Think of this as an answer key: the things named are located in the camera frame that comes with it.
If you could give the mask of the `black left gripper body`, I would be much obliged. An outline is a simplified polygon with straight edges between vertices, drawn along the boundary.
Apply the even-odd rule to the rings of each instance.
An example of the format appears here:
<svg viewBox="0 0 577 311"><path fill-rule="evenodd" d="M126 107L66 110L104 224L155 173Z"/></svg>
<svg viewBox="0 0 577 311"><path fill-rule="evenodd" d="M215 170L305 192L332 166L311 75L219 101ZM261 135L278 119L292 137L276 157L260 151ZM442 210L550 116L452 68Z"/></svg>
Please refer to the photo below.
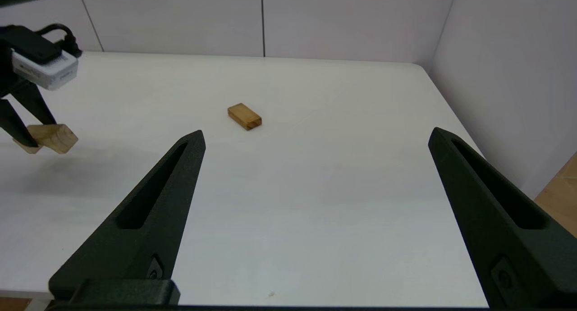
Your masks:
<svg viewBox="0 0 577 311"><path fill-rule="evenodd" d="M16 35L23 36L23 45L17 45L16 50L10 48L10 45L15 45L18 38L16 36L9 36L11 29L1 30L1 45L0 45L0 72L1 72L1 98L8 94L15 95L16 100L27 100L32 97L30 81L19 77L13 71L12 55L18 54L24 59L29 59L29 39L32 34L30 29L17 29Z"/></svg>

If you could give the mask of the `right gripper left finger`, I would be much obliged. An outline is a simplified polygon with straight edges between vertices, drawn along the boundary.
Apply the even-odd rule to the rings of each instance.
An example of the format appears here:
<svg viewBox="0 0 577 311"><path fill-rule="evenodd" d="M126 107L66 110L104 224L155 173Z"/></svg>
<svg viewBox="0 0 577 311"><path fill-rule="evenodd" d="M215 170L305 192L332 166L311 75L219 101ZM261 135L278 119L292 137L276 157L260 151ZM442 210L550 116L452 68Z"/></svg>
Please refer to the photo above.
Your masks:
<svg viewBox="0 0 577 311"><path fill-rule="evenodd" d="M180 138L50 278L54 299L89 280L170 279L205 151L201 130Z"/></svg>

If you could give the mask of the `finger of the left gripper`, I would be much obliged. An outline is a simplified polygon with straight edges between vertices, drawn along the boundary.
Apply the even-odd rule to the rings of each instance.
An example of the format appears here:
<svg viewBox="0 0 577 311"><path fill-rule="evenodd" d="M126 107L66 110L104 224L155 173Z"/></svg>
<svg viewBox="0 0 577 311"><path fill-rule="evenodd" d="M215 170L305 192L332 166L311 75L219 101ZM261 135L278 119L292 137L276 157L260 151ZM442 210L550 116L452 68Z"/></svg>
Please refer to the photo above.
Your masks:
<svg viewBox="0 0 577 311"><path fill-rule="evenodd" d="M18 79L10 86L9 93L42 124L56 124L54 116L35 83Z"/></svg>
<svg viewBox="0 0 577 311"><path fill-rule="evenodd" d="M4 99L0 100L0 126L20 144L39 148L38 143L23 124L12 104Z"/></svg>

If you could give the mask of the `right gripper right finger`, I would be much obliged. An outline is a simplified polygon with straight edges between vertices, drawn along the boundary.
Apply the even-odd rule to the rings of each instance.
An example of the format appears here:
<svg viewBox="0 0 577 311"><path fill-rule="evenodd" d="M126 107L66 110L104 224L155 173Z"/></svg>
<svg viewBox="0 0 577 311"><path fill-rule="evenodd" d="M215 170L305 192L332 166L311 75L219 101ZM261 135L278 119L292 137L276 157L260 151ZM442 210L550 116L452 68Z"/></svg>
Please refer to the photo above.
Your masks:
<svg viewBox="0 0 577 311"><path fill-rule="evenodd" d="M488 306L577 307L577 240L456 134L427 143Z"/></svg>

